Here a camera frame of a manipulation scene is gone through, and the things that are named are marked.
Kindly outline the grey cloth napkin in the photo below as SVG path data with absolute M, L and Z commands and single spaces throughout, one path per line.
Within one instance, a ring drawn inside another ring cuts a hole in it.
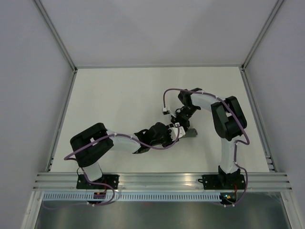
M 195 128 L 189 128 L 183 135 L 183 138 L 194 138 L 194 137 L 197 137 L 197 135 L 198 135 L 198 133 Z

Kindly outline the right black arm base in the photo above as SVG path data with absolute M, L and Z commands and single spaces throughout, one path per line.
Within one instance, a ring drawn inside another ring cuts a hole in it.
M 236 178 L 225 178 L 220 175 L 202 175 L 197 179 L 203 185 L 204 190 L 244 190 L 246 181 L 243 175 Z

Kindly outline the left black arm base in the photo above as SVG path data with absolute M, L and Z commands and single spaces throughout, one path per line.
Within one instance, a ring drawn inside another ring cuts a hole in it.
M 101 178 L 90 181 L 84 174 L 78 175 L 76 189 L 98 190 L 98 189 L 117 189 L 119 184 L 119 175 L 103 175 Z

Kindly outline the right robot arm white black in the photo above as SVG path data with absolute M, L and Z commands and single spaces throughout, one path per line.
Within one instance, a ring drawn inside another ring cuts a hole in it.
M 184 129 L 184 137 L 195 137 L 197 132 L 190 127 L 190 118 L 201 109 L 212 114 L 214 129 L 221 139 L 221 162 L 216 175 L 202 175 L 198 182 L 205 190 L 244 190 L 246 177 L 237 164 L 237 144 L 248 145 L 245 133 L 247 121 L 236 97 L 221 99 L 206 93 L 200 88 L 191 91 L 180 89 L 178 99 L 183 106 L 171 117 L 172 123 L 178 123 Z

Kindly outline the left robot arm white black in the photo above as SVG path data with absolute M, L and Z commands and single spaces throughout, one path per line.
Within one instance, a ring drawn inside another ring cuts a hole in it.
M 130 135 L 111 131 L 103 123 L 97 123 L 70 140 L 73 152 L 64 160 L 76 161 L 87 183 L 92 188 L 99 189 L 104 184 L 99 160 L 107 152 L 123 151 L 143 154 L 151 149 L 166 150 L 176 144 L 183 135 L 184 130 L 178 123 L 169 125 L 156 123 L 149 129 Z

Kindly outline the right aluminium frame post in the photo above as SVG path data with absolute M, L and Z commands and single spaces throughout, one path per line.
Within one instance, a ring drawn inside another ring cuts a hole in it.
M 277 0 L 272 7 L 267 19 L 265 20 L 261 30 L 259 31 L 258 36 L 256 37 L 249 53 L 247 54 L 244 62 L 240 65 L 240 70 L 245 71 L 246 67 L 249 65 L 250 61 L 254 57 L 257 49 L 259 48 L 261 42 L 263 41 L 264 37 L 268 33 L 269 29 L 271 28 L 272 23 L 274 22 L 275 18 L 277 17 L 280 9 L 282 8 L 285 0 Z

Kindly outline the aluminium frame post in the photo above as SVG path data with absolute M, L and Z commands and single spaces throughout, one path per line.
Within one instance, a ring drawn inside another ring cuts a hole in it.
M 285 0 L 277 0 L 272 7 L 267 19 L 265 20 L 261 30 L 259 31 L 258 36 L 256 37 L 249 53 L 247 54 L 244 62 L 240 65 L 240 70 L 245 71 L 246 67 L 249 65 L 250 61 L 254 57 L 257 49 L 259 48 L 261 42 L 263 41 L 264 37 L 268 33 L 269 29 L 271 28 L 272 23 L 274 22 L 275 18 L 277 17 L 280 9 L 282 8 Z
M 32 0 L 33 4 L 35 5 L 37 11 L 41 15 L 44 23 L 46 24 L 48 30 L 50 31 L 52 37 L 54 38 L 57 46 L 59 47 L 65 61 L 69 65 L 69 67 L 72 69 L 72 72 L 75 73 L 77 72 L 77 67 L 74 64 L 74 61 L 72 60 L 65 44 L 63 43 L 56 27 L 54 26 L 52 19 L 50 18 L 46 8 L 44 7 L 43 3 L 41 0 Z

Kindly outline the aluminium front rail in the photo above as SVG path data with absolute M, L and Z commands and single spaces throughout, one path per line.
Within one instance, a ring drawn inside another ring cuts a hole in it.
M 199 191 L 203 184 L 198 182 L 201 173 L 119 173 L 119 191 Z M 75 191 L 78 176 L 76 173 L 38 173 L 33 190 L 36 191 Z M 292 191 L 286 173 L 249 173 L 249 192 Z

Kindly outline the left aluminium frame post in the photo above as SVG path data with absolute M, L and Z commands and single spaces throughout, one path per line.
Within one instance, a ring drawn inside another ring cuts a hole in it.
M 46 24 L 48 30 L 50 31 L 52 37 L 54 38 L 57 46 L 59 47 L 65 61 L 69 65 L 69 67 L 72 69 L 72 72 L 75 73 L 77 72 L 77 67 L 74 64 L 74 61 L 72 60 L 65 44 L 63 43 L 56 27 L 54 26 L 52 19 L 50 18 L 46 8 L 44 7 L 43 3 L 41 0 L 32 0 L 33 4 L 35 5 L 37 11 L 41 15 L 44 23 Z

